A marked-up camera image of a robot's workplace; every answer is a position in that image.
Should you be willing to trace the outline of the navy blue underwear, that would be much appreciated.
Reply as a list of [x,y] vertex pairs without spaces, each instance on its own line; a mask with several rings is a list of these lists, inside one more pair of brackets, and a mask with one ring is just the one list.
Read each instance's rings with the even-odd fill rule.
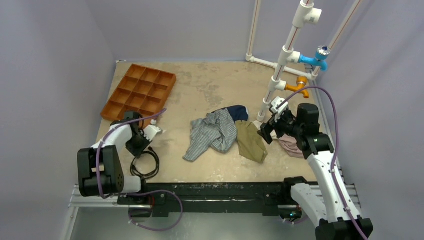
[[249,120],[249,116],[250,116],[249,110],[244,105],[232,105],[232,106],[220,108],[220,110],[228,110],[234,122]]

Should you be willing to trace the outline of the grey striped underwear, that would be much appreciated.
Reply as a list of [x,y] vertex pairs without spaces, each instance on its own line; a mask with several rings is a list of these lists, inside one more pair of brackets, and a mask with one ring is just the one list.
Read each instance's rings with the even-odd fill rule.
[[235,122],[227,109],[207,113],[190,122],[189,147],[183,159],[194,162],[208,149],[227,153],[237,139]]

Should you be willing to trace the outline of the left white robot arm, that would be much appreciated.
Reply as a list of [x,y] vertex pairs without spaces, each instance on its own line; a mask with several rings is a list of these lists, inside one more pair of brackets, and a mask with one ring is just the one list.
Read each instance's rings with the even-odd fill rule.
[[129,194],[138,205],[148,201],[149,191],[143,187],[145,180],[140,176],[125,175],[119,156],[126,148],[139,158],[153,139],[163,132],[155,121],[140,127],[143,121],[140,113],[127,111],[123,119],[111,123],[108,132],[97,143],[78,151],[78,186],[83,197]]

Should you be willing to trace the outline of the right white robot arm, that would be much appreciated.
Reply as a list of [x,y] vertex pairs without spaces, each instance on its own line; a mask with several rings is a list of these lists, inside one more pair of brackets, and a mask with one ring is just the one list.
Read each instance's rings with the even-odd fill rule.
[[353,203],[336,163],[336,150],[330,137],[320,131],[320,112],[316,105],[301,103],[293,115],[287,103],[271,103],[270,120],[258,134],[271,144],[272,133],[295,138],[298,148],[311,167],[322,199],[306,183],[289,184],[280,196],[288,204],[297,202],[315,226],[318,240],[367,240],[374,230],[369,218],[363,218]]

